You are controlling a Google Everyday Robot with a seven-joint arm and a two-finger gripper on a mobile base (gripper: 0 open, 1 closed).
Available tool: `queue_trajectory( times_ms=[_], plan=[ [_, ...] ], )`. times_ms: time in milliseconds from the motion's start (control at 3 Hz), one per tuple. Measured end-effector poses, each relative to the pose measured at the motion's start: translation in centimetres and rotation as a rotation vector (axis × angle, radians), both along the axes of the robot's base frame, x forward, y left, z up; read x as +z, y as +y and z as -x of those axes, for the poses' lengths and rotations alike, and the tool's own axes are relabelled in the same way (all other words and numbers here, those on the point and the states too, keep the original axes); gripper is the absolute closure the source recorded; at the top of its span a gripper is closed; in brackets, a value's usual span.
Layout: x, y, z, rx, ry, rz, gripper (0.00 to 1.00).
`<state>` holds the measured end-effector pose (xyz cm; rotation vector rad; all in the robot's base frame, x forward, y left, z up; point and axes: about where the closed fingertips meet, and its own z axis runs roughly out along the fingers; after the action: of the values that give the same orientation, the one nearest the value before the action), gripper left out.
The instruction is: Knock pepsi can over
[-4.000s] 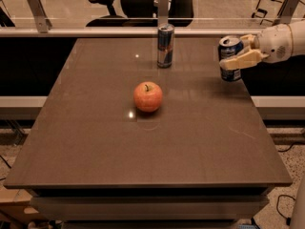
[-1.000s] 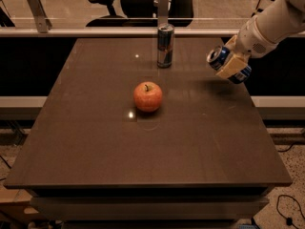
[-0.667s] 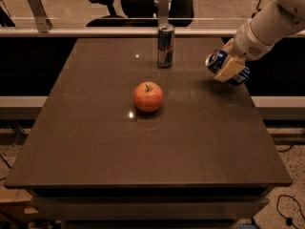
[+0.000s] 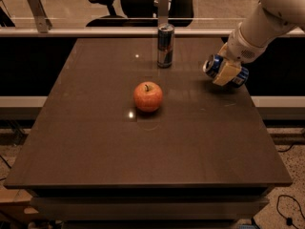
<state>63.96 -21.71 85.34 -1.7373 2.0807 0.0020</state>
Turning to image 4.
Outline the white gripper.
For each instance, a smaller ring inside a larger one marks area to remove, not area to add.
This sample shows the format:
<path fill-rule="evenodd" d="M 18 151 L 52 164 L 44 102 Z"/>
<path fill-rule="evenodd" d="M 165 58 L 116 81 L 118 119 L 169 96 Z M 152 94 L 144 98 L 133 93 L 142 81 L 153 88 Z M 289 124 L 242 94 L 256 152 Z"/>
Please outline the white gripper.
<path fill-rule="evenodd" d="M 241 72 L 241 63 L 252 63 L 262 53 L 266 47 L 257 47 L 251 45 L 242 35 L 241 23 L 230 34 L 228 41 L 221 47 L 217 53 L 225 59 L 220 66 L 220 70 L 213 80 L 218 86 L 224 86 L 233 80 Z"/>

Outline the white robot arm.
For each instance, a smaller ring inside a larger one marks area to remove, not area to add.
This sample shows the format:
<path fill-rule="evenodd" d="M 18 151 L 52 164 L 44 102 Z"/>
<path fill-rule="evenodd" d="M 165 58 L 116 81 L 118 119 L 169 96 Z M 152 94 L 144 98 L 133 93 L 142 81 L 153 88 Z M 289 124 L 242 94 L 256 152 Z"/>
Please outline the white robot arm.
<path fill-rule="evenodd" d="M 305 0 L 259 0 L 251 15 L 230 34 L 218 55 L 223 58 L 213 83 L 224 86 L 254 62 L 278 36 L 305 26 Z"/>

